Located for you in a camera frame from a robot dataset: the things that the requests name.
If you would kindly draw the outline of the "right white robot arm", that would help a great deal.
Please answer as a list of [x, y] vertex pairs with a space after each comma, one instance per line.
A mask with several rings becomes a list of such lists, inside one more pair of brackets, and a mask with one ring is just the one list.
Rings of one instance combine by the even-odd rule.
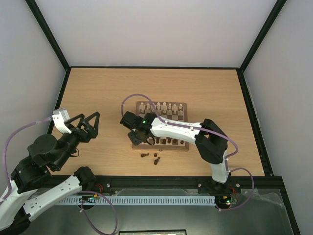
[[230, 187], [225, 163], [228, 139], [212, 120], [191, 123], [170, 120], [151, 113], [140, 117], [126, 112], [120, 124], [130, 130], [128, 137], [134, 145], [139, 145], [148, 138], [172, 138], [194, 144], [201, 158], [211, 165], [214, 188], [223, 192]]

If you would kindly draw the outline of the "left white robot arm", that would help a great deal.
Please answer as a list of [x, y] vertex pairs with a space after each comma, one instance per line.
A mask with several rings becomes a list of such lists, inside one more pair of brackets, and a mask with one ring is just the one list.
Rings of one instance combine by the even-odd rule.
[[62, 136], [59, 139], [51, 134], [37, 137], [27, 148], [29, 155], [7, 177], [8, 187], [0, 198], [2, 235], [21, 234], [47, 209], [68, 196], [94, 187], [95, 175], [89, 167], [83, 166], [60, 184], [38, 194], [52, 179], [52, 172], [61, 170], [69, 158], [78, 155], [80, 143], [97, 137], [99, 119], [99, 112], [70, 118], [66, 109], [55, 110], [47, 118], [54, 122]]

